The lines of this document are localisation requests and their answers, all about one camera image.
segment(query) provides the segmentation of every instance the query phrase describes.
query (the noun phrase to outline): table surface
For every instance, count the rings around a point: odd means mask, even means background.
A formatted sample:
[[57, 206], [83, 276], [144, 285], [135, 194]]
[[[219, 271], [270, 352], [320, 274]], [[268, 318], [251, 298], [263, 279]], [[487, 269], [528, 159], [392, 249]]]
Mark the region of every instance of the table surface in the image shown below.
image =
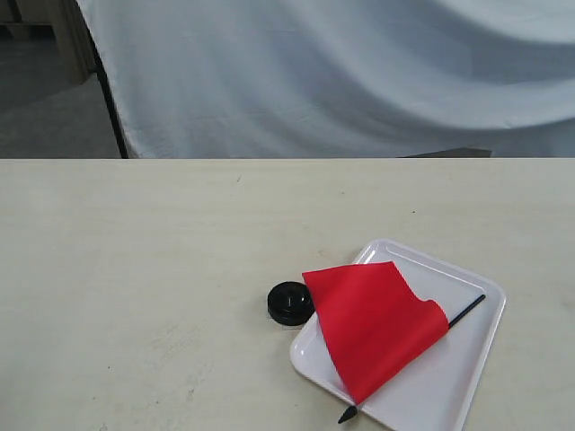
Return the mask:
[[573, 190], [557, 159], [0, 162], [0, 429], [341, 430], [266, 294], [393, 238], [508, 295], [465, 429], [571, 430]]

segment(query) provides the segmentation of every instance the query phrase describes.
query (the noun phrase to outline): black lid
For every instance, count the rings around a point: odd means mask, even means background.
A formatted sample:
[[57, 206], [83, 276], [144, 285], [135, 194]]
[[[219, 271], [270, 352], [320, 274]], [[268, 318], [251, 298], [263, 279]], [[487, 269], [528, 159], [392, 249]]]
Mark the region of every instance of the black lid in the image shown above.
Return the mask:
[[274, 321], [282, 325], [302, 325], [314, 311], [312, 296], [303, 283], [286, 281], [275, 286], [268, 294], [268, 312]]

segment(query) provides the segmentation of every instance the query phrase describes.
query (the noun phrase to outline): cloth fold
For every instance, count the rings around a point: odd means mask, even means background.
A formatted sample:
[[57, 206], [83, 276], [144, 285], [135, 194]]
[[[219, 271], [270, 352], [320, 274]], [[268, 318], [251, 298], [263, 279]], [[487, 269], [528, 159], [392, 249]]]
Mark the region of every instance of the cloth fold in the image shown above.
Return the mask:
[[439, 305], [421, 301], [392, 262], [303, 276], [333, 364], [356, 405], [448, 331]]

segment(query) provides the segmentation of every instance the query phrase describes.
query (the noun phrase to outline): floor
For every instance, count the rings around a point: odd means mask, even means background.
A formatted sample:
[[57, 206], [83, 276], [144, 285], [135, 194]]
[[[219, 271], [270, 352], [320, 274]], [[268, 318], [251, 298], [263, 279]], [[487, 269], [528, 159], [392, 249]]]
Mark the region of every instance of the floor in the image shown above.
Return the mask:
[[70, 84], [50, 34], [0, 32], [0, 94], [0, 158], [119, 158], [98, 81]]

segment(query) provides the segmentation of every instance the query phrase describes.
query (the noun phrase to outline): white backdrop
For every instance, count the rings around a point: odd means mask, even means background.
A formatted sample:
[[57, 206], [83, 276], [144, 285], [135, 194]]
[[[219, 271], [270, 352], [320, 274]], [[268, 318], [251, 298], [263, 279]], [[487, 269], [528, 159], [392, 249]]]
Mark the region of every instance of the white backdrop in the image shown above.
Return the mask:
[[79, 0], [141, 157], [575, 155], [572, 0]]

